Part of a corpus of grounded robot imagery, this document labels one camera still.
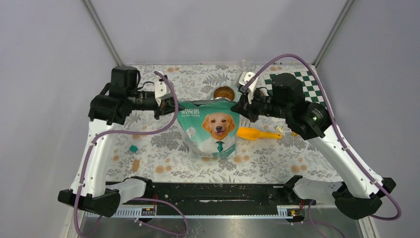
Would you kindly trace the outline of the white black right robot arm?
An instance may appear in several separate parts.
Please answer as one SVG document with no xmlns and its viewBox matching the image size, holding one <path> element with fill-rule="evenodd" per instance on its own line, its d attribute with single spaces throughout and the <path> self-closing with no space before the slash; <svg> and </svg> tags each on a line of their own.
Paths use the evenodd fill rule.
<svg viewBox="0 0 420 238">
<path fill-rule="evenodd" d="M 307 101 L 302 82 L 294 75 L 275 75 L 267 95 L 256 87 L 257 79 L 252 72 L 241 74 L 241 97 L 232 110 L 251 122 L 259 116 L 284 119 L 287 127 L 316 148 L 341 177 L 339 182 L 324 182 L 294 176 L 284 185 L 285 200 L 290 204 L 301 200 L 331 204 L 354 220 L 373 216 L 382 205 L 381 199 L 395 188 L 395 181 L 376 174 L 346 145 L 326 107 Z"/>
</svg>

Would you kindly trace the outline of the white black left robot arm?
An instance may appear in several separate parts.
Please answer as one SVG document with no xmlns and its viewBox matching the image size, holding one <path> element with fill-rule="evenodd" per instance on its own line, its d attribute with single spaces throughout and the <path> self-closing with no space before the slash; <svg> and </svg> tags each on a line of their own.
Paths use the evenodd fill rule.
<svg viewBox="0 0 420 238">
<path fill-rule="evenodd" d="M 158 81 L 153 91 L 140 87 L 137 68 L 117 66 L 111 80 L 90 103 L 87 143 L 79 170 L 70 188 L 61 190 L 58 201 L 78 211 L 100 217 L 112 217 L 121 204 L 135 198 L 143 204 L 152 201 L 154 191 L 148 178 L 133 176 L 107 185 L 106 175 L 116 138 L 126 134 L 126 119 L 134 111 L 152 111 L 155 119 L 172 114 L 177 116 L 178 100 L 167 75 L 156 71 Z"/>
</svg>

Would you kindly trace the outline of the teal pet food bag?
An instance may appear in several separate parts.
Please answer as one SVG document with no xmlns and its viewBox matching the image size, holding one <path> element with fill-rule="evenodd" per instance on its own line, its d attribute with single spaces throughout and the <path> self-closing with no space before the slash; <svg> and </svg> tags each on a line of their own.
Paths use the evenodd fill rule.
<svg viewBox="0 0 420 238">
<path fill-rule="evenodd" d="M 186 133 L 191 153 L 198 157 L 229 158 L 236 155 L 239 114 L 225 99 L 179 102 L 178 123 Z"/>
</svg>

